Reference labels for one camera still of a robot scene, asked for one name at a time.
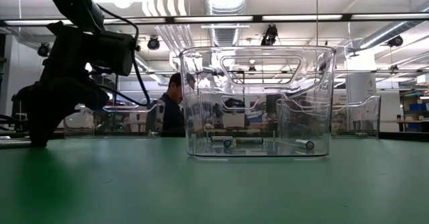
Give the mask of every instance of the green tabletop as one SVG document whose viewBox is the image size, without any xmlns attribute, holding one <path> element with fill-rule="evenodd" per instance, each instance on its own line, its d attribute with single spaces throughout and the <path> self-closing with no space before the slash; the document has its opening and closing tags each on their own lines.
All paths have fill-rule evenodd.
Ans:
<svg viewBox="0 0 429 224">
<path fill-rule="evenodd" d="M 0 150 L 0 223 L 429 223 L 429 144 L 334 139 L 319 159 L 196 159 L 184 139 Z"/>
</svg>

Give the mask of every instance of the ceiling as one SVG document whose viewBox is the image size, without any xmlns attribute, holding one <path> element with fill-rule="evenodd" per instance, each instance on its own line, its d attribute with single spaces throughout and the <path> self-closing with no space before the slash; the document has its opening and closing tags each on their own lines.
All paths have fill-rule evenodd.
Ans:
<svg viewBox="0 0 429 224">
<path fill-rule="evenodd" d="M 248 14 L 285 14 L 285 13 L 383 13 L 409 12 L 426 0 L 248 0 L 246 13 Z M 0 19 L 41 19 L 61 17 L 51 0 L 0 0 Z M 102 4 L 108 10 L 121 16 L 144 17 L 141 3 L 133 3 L 127 9 L 119 9 L 112 3 Z M 185 0 L 185 6 L 190 15 L 204 15 L 204 0 Z M 389 22 L 353 22 L 353 23 L 278 23 L 278 34 L 281 45 L 323 45 L 338 47 L 348 39 L 359 39 L 369 36 Z M 240 45 L 259 45 L 260 37 L 267 24 L 250 24 L 250 28 L 241 30 Z M 154 70 L 172 70 L 168 60 L 170 50 L 162 43 L 159 50 L 148 50 L 147 40 L 150 35 L 156 35 L 154 26 L 141 25 L 140 40 L 141 57 Z M 201 25 L 190 26 L 196 46 L 209 46 L 210 38 L 207 30 Z M 133 28 L 128 26 L 109 26 L 108 30 L 133 34 Z M 52 34 L 44 27 L 22 27 L 19 31 L 25 40 L 30 42 L 53 42 Z M 375 61 L 378 68 L 386 68 L 394 62 L 400 62 L 424 54 L 429 51 L 429 23 L 425 22 L 401 35 L 403 46 L 390 48 L 377 46 Z M 342 68 L 344 56 L 337 59 L 337 68 Z M 429 65 L 429 58 L 422 58 L 407 68 L 424 68 Z M 401 76 L 409 80 L 417 74 Z"/>
</svg>

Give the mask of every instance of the green table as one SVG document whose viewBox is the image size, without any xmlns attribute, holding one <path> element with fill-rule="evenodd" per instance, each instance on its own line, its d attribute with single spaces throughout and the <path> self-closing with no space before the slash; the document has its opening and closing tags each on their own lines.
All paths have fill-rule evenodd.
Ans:
<svg viewBox="0 0 429 224">
<path fill-rule="evenodd" d="M 199 160 L 184 139 L 56 140 L 0 150 L 0 223 L 429 223 L 428 167 L 418 142 Z"/>
</svg>

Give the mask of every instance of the lab workbench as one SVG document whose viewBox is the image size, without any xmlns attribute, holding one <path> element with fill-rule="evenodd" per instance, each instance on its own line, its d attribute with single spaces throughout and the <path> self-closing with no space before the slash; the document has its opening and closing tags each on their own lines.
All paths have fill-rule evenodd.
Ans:
<svg viewBox="0 0 429 224">
<path fill-rule="evenodd" d="M 198 159 L 182 138 L 0 150 L 0 223 L 429 223 L 429 144 L 333 139 L 325 158 Z"/>
</svg>

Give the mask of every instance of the ventilation duct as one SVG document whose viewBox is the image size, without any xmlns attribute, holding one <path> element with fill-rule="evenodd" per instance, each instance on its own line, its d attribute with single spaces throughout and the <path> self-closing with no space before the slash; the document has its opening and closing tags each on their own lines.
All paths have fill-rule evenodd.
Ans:
<svg viewBox="0 0 429 224">
<path fill-rule="evenodd" d="M 415 8 L 413 12 L 429 12 L 429 1 L 426 1 L 421 6 Z M 388 24 L 387 26 L 381 28 L 376 31 L 374 34 L 364 38 L 359 43 L 358 50 L 365 50 L 372 48 L 374 46 L 378 46 L 383 42 L 386 42 L 407 30 L 420 25 L 424 21 L 403 21 L 403 22 L 393 22 Z"/>
<path fill-rule="evenodd" d="M 208 15 L 239 15 L 246 10 L 247 0 L 204 0 Z M 215 46 L 234 46 L 239 41 L 240 29 L 210 29 Z"/>
</svg>

